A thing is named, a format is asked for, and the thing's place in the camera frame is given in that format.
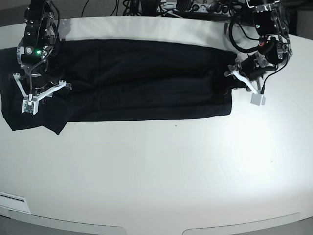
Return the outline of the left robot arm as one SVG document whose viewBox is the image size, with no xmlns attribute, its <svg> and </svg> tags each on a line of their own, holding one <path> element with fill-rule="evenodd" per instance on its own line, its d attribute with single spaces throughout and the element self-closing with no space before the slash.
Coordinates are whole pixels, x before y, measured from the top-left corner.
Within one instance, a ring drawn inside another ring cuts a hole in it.
<svg viewBox="0 0 313 235">
<path fill-rule="evenodd" d="M 233 47 L 240 53 L 246 54 L 244 60 L 237 59 L 229 66 L 225 76 L 236 79 L 232 89 L 246 88 L 255 94 L 263 94 L 265 85 L 255 88 L 253 82 L 267 81 L 278 73 L 289 62 L 293 55 L 289 31 L 282 19 L 279 1 L 277 0 L 247 0 L 240 3 L 228 0 L 228 11 L 231 15 L 228 37 Z M 249 16 L 259 36 L 258 45 L 244 49 L 234 39 L 234 25 L 240 25 Z"/>
</svg>

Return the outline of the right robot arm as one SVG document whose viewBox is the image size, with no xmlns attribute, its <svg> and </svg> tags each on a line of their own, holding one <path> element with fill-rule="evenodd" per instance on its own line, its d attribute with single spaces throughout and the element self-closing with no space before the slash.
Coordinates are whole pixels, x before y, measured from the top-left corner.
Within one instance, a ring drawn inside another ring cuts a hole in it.
<svg viewBox="0 0 313 235">
<path fill-rule="evenodd" d="M 72 85 L 63 79 L 56 60 L 61 45 L 60 12 L 51 0 L 32 0 L 24 12 L 25 28 L 17 45 L 16 80 L 26 101 L 49 97 Z"/>
</svg>

